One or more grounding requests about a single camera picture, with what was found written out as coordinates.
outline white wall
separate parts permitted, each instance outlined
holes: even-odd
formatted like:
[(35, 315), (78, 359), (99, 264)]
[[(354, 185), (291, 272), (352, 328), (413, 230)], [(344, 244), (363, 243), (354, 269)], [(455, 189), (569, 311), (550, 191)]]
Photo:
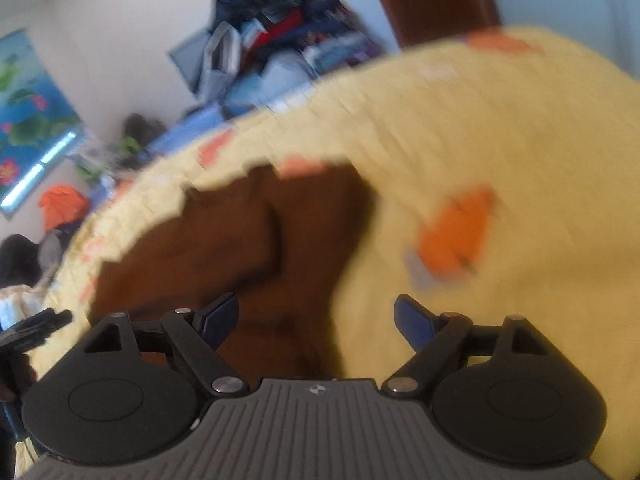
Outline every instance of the white wall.
[(505, 25), (540, 25), (640, 76), (640, 0), (496, 0)]
[[(211, 0), (56, 0), (93, 78), (127, 112), (172, 124), (194, 99), (167, 52), (209, 23)], [(344, 0), (386, 46), (397, 43), (379, 0)]]
[[(76, 110), (81, 114), (85, 112), (89, 118), (96, 118), (96, 114), (92, 114), (91, 100), (86, 99), (83, 94), (88, 92), (85, 74), (73, 63), (77, 53), (56, 27), (52, 8), (40, 7), (0, 21), (0, 38), (22, 28), (27, 29), (44, 66)], [(11, 234), (22, 234), (34, 242), (40, 241), (44, 235), (44, 222), (37, 205), (38, 200), (44, 191), (60, 184), (74, 186), (84, 193), (89, 191), (84, 181), (76, 174), (74, 166), (69, 161), (63, 162), (28, 197), (11, 221), (7, 221), (0, 214), (0, 240)]]

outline blue floral poster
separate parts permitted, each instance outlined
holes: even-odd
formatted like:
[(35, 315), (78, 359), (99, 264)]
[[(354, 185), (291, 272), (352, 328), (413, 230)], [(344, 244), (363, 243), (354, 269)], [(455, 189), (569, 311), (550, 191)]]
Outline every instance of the blue floral poster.
[(10, 216), (79, 135), (24, 31), (0, 38), (0, 210)]

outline metal screw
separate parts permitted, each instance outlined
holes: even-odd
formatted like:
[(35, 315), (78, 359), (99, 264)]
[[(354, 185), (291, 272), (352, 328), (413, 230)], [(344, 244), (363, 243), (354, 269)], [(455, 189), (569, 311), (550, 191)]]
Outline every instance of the metal screw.
[(220, 377), (211, 383), (219, 394), (236, 394), (244, 388), (244, 382), (237, 377)]
[(386, 387), (396, 394), (409, 394), (418, 389), (418, 381), (412, 377), (394, 377)]

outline yellow bedsheet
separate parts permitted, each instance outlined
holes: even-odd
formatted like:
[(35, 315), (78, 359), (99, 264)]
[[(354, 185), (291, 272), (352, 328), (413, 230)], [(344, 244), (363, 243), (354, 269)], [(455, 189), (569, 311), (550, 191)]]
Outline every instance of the yellow bedsheet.
[[(348, 375), (382, 380), (412, 354), (392, 319), (400, 293), (481, 324), (525, 314), (604, 394), (609, 418), (593, 458), (632, 478), (640, 471), (640, 84), (551, 33), (508, 34), (532, 49), (420, 47), (335, 76), (305, 107), (240, 120), (209, 170), (197, 160), (206, 140), (155, 163), (75, 238), (47, 301), (76, 321), (33, 353), (36, 370), (87, 329), (101, 260), (118, 259), (178, 213), (182, 184), (221, 186), (265, 158), (348, 158), (380, 196), (335, 292)], [(477, 184), (499, 197), (478, 272), (413, 290), (402, 256), (420, 222)], [(20, 450), (18, 468), (25, 462)]]

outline yellow blanket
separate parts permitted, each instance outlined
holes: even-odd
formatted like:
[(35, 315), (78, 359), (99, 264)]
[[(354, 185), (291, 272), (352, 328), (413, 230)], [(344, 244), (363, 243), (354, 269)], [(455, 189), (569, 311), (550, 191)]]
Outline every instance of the yellow blanket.
[[(74, 239), (48, 305), (76, 314), (33, 353), (48, 370), (87, 329), (92, 281), (153, 224), (180, 186), (221, 186), (256, 160), (348, 158), (379, 193), (370, 232), (335, 292), (349, 376), (382, 380), (412, 354), (392, 305), (409, 293), (479, 324), (526, 315), (603, 393), (593, 459), (640, 471), (640, 84), (593, 52), (540, 30), (526, 42), (444, 41), (323, 82), (304, 107), (243, 120), (208, 170), (207, 140), (156, 162)], [(449, 196), (487, 184), (499, 204), (478, 272), (413, 290), (403, 253)], [(24, 470), (23, 450), (18, 469)]]

